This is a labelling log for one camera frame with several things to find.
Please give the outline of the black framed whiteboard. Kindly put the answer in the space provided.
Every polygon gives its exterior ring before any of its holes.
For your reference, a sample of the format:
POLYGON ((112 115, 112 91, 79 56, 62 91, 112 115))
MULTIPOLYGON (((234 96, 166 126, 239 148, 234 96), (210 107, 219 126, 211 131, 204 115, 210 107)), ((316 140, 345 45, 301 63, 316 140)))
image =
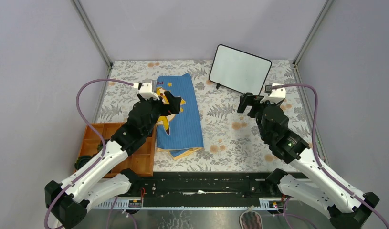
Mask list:
POLYGON ((223 44, 218 45, 209 80, 240 93, 259 95, 273 62, 223 44))

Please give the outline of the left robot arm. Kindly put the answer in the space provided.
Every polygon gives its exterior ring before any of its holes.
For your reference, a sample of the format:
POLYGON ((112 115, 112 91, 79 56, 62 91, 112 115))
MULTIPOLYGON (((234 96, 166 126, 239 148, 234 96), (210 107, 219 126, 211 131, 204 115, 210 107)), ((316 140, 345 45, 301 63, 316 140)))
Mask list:
POLYGON ((169 91, 163 95, 166 103, 162 98, 146 100, 139 95, 140 100, 133 105, 127 122, 103 144, 101 151, 62 182, 52 180, 45 186, 45 228, 49 228, 50 215, 59 221, 59 228, 71 229, 92 207, 120 194, 134 196, 139 192, 139 177, 131 169, 124 169, 104 183, 99 180, 146 142, 160 117, 180 113, 181 97, 174 97, 169 91))

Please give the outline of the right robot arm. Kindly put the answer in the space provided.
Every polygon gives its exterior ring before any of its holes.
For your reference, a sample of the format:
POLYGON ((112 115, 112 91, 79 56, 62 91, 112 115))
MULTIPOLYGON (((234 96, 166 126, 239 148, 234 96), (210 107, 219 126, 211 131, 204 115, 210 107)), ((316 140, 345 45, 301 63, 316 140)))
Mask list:
POLYGON ((262 141, 278 159, 291 165, 316 186, 275 169, 266 182, 266 192, 294 197, 326 216, 336 229, 360 229, 379 203, 373 192, 364 193, 340 177, 322 159, 317 159, 309 144, 288 127, 289 118, 280 108, 284 96, 269 98, 246 93, 240 96, 238 113, 250 106, 247 114, 255 118, 262 141))

